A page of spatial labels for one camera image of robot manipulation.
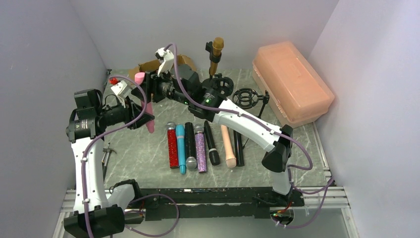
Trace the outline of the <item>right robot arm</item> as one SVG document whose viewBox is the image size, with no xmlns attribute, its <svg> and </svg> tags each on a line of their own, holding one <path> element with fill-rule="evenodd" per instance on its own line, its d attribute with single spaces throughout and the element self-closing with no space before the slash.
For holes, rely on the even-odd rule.
<svg viewBox="0 0 420 238">
<path fill-rule="evenodd" d="M 149 102 L 170 99 L 185 104 L 195 117 L 224 125 L 257 143 L 265 151 L 262 165 L 273 174 L 273 191 L 283 196 L 291 194 L 288 159 L 292 146 L 299 144 L 292 137 L 292 127 L 279 127 L 246 112 L 220 92 L 215 77 L 201 81 L 187 64 L 166 72 L 160 72 L 156 66 L 132 69 L 129 77 L 140 85 Z"/>
</svg>

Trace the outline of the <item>plain black microphone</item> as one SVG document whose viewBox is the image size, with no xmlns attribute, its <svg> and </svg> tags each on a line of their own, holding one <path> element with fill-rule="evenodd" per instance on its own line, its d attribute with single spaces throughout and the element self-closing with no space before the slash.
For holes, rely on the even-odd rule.
<svg viewBox="0 0 420 238">
<path fill-rule="evenodd" d="M 204 132 L 205 132 L 206 142 L 208 146 L 210 163 L 213 166 L 217 166 L 220 164 L 220 157 L 219 157 L 217 148 L 215 146 L 215 141 L 212 134 L 211 126 L 207 120 L 204 121 Z"/>
</svg>

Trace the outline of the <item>black clip round-base stand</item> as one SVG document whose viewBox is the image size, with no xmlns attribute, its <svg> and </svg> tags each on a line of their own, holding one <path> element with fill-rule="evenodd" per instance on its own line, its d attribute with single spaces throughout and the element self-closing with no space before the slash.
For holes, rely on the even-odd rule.
<svg viewBox="0 0 420 238">
<path fill-rule="evenodd" d="M 214 90 L 220 91 L 220 83 L 213 79 L 216 74 L 218 63 L 222 57 L 222 49 L 224 48 L 224 39 L 221 37 L 216 37 L 213 41 L 207 42 L 205 50 L 209 52 L 210 67 L 209 67 L 209 77 L 205 79 L 202 84 L 204 87 L 212 88 Z"/>
</svg>

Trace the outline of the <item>black glitter microphone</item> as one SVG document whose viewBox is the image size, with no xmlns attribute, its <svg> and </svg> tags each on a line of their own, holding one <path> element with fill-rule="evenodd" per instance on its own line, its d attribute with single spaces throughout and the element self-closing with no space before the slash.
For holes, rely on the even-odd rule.
<svg viewBox="0 0 420 238">
<path fill-rule="evenodd" d="M 185 150 L 186 150 L 186 167 L 189 170 L 195 170 L 197 168 L 196 159 L 196 144 L 194 127 L 191 122 L 185 123 Z"/>
</svg>

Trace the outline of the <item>blue microphone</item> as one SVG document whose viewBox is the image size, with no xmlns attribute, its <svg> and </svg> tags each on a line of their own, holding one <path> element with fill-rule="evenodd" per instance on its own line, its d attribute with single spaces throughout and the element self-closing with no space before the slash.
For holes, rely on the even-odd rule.
<svg viewBox="0 0 420 238">
<path fill-rule="evenodd" d="M 183 125 L 178 124 L 175 127 L 175 134 L 177 139 L 177 154 L 178 165 L 180 173 L 186 174 L 186 152 L 185 152 L 185 128 Z"/>
</svg>

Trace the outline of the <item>black shock-mount round-base stand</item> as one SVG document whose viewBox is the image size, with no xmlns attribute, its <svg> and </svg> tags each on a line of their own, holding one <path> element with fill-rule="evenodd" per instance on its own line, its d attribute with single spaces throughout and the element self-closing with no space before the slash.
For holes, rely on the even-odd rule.
<svg viewBox="0 0 420 238">
<path fill-rule="evenodd" d="M 229 77 L 223 76 L 222 73 L 213 76 L 210 79 L 210 85 L 215 91 L 219 92 L 225 97 L 229 97 L 233 93 L 233 80 Z"/>
</svg>

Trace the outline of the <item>beige plastic microphone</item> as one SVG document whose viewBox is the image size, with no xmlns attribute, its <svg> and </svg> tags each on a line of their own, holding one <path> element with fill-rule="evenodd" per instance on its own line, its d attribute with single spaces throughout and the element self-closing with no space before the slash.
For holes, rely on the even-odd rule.
<svg viewBox="0 0 420 238">
<path fill-rule="evenodd" d="M 228 128 L 224 125 L 220 126 L 224 149 L 225 149 L 225 161 L 229 168 L 236 166 L 236 157 L 232 149 L 232 144 L 229 137 Z"/>
</svg>

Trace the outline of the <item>red glitter microphone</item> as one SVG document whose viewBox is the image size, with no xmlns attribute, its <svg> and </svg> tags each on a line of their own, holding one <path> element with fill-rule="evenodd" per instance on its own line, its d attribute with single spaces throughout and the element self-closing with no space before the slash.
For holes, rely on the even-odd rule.
<svg viewBox="0 0 420 238">
<path fill-rule="evenodd" d="M 176 137 L 175 129 L 176 129 L 176 124 L 174 122 L 169 121 L 166 124 L 169 167 L 171 169 L 179 168 L 178 150 L 177 150 L 177 137 Z"/>
</svg>

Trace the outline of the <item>purple glitter microphone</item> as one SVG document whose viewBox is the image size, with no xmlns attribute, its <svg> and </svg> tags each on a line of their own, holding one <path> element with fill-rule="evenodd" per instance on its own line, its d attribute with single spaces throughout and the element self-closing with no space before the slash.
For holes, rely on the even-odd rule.
<svg viewBox="0 0 420 238">
<path fill-rule="evenodd" d="M 195 144 L 196 144 L 196 159 L 197 168 L 199 173 L 207 172 L 207 157 L 206 157 L 206 145 L 204 127 L 201 124 L 197 124 L 195 129 Z"/>
</svg>

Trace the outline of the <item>pink microphone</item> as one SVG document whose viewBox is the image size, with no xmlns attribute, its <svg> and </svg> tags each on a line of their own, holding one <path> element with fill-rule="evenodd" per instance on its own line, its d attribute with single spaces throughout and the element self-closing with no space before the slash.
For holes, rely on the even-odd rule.
<svg viewBox="0 0 420 238">
<path fill-rule="evenodd" d="M 142 83 L 145 80 L 145 77 L 146 77 L 146 74 L 144 72 L 138 72 L 134 75 L 134 81 L 135 81 L 135 83 L 137 83 L 138 85 L 141 86 Z M 148 98 L 142 99 L 141 102 L 142 102 L 142 106 L 146 108 L 146 113 L 153 116 L 153 108 L 152 108 L 152 104 L 149 101 L 149 99 Z M 147 129 L 148 129 L 149 133 L 154 133 L 154 131 L 155 131 L 155 121 L 154 121 L 154 119 L 147 122 L 146 126 L 147 126 Z"/>
</svg>

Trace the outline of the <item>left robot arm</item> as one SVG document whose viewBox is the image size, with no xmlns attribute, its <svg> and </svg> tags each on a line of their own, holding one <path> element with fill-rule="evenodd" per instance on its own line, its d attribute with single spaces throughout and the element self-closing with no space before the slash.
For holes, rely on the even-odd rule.
<svg viewBox="0 0 420 238">
<path fill-rule="evenodd" d="M 125 228 L 124 209 L 140 197 L 137 182 L 119 182 L 107 197 L 102 154 L 107 127 L 118 123 L 137 129 L 154 120 L 150 113 L 129 97 L 114 106 L 103 105 L 102 93 L 87 89 L 74 94 L 76 109 L 71 113 L 66 135 L 71 143 L 76 167 L 76 199 L 73 215 L 63 220 L 64 229 L 76 238 L 104 238 Z"/>
</svg>

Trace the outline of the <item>gold microphone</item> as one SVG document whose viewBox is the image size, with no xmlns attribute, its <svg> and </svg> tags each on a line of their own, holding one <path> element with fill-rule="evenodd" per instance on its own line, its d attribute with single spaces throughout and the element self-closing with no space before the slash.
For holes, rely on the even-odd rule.
<svg viewBox="0 0 420 238">
<path fill-rule="evenodd" d="M 222 50 L 224 48 L 224 39 L 222 37 L 216 37 L 211 44 L 211 63 L 209 68 L 209 75 L 212 78 L 218 67 L 218 63 L 221 60 Z"/>
</svg>

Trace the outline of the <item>black tripod shock-mount stand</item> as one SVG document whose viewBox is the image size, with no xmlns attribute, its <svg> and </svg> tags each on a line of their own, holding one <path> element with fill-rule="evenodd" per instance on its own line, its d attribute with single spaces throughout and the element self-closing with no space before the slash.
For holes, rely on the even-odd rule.
<svg viewBox="0 0 420 238">
<path fill-rule="evenodd" d="M 258 102 L 262 102 L 262 107 L 260 109 L 259 115 L 257 116 L 259 119 L 262 117 L 265 106 L 269 103 L 269 100 L 270 95 L 267 91 L 265 91 L 264 94 L 258 94 L 256 90 L 252 88 L 238 89 L 232 95 L 233 103 L 244 110 L 251 109 L 256 106 Z"/>
</svg>

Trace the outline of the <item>black silver-head microphone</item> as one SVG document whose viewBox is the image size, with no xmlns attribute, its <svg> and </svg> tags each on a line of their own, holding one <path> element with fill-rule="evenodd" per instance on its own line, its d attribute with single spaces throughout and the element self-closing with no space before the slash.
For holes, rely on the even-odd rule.
<svg viewBox="0 0 420 238">
<path fill-rule="evenodd" d="M 233 131 L 234 147 L 236 156 L 236 166 L 243 167 L 245 165 L 242 145 L 242 135 L 237 131 Z"/>
</svg>

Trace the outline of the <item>cardboard box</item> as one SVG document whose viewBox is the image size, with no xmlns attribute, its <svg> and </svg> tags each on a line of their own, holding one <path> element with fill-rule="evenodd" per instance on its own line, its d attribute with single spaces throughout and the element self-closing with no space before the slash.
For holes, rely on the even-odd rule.
<svg viewBox="0 0 420 238">
<path fill-rule="evenodd" d="M 177 56 L 178 65 L 186 64 L 188 65 L 193 71 L 197 71 L 196 66 L 191 58 L 186 55 L 178 55 Z M 145 63 L 140 63 L 133 69 L 128 70 L 128 76 L 131 79 L 134 79 L 135 74 L 138 72 L 146 72 L 146 71 L 156 71 L 158 70 L 160 63 L 157 59 L 148 61 Z"/>
</svg>

